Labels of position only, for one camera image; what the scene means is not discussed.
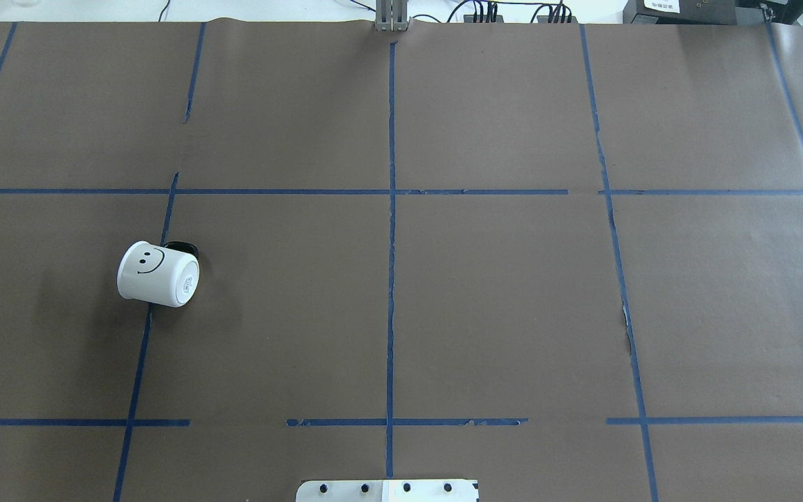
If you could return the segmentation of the white smiley mug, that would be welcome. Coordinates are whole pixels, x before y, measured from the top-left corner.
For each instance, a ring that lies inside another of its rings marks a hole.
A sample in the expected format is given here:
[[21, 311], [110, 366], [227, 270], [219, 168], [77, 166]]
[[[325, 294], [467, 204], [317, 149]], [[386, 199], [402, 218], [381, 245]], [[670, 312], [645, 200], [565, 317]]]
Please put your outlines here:
[[121, 298], [178, 308], [187, 305], [197, 292], [200, 274], [195, 245], [170, 241], [161, 246], [138, 241], [121, 258], [116, 286]]

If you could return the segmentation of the black computer box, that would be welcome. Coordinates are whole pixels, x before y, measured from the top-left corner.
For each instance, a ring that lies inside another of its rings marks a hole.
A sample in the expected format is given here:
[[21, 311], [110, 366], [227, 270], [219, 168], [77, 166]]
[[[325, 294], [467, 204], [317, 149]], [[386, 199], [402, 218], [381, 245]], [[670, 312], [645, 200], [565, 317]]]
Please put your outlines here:
[[761, 9], [738, 1], [628, 1], [622, 24], [750, 26], [765, 23]]

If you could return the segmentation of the aluminium frame post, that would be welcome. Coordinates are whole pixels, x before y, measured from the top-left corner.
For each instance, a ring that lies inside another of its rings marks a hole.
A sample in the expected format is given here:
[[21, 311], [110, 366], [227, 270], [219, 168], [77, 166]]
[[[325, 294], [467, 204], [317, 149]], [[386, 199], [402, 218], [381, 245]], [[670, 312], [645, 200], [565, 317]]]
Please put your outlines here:
[[408, 0], [377, 0], [375, 2], [375, 29], [379, 32], [408, 31], [410, 15]]

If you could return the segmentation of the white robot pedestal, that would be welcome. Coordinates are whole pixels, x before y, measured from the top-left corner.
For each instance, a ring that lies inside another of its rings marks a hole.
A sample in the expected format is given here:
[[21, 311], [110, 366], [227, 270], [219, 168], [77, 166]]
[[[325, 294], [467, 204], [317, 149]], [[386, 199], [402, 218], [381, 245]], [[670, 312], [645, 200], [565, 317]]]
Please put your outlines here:
[[479, 501], [477, 480], [308, 480], [296, 501]]

